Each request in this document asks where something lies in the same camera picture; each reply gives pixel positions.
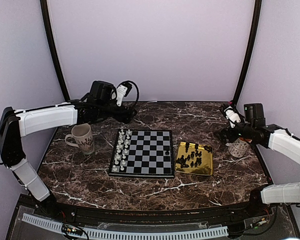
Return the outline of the gold metal tray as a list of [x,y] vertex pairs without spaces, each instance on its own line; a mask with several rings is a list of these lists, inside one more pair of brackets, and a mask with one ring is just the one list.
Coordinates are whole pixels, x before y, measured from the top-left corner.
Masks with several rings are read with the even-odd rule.
[[174,169],[179,173],[212,176],[214,172],[213,148],[205,144],[180,142]]

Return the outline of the black white chess board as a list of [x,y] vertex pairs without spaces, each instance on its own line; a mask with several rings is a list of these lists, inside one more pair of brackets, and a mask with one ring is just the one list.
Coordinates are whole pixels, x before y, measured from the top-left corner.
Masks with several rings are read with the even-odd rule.
[[170,130],[118,129],[108,169],[111,177],[173,179],[173,135]]

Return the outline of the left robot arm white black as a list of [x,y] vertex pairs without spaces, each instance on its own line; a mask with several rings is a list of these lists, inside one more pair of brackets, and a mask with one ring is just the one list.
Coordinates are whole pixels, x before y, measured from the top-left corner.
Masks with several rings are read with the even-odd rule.
[[6,107],[0,119],[0,165],[11,170],[17,181],[30,193],[41,210],[57,218],[61,208],[51,190],[28,162],[22,138],[27,135],[62,126],[97,124],[113,118],[128,124],[137,114],[137,100],[131,106],[122,101],[137,85],[125,80],[113,84],[95,80],[81,99],[32,109],[14,110]]

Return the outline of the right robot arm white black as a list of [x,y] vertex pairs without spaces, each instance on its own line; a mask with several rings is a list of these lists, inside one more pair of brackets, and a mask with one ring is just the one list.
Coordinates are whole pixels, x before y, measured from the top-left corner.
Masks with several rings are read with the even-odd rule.
[[[224,145],[233,147],[236,141],[242,140],[246,145],[262,146],[300,166],[300,138],[285,127],[267,124],[261,103],[245,104],[243,114],[239,113],[233,102],[225,102],[218,109],[227,125],[216,131],[215,136]],[[295,205],[300,208],[300,181],[265,184],[253,189],[245,205],[245,213],[256,217],[271,205]]]

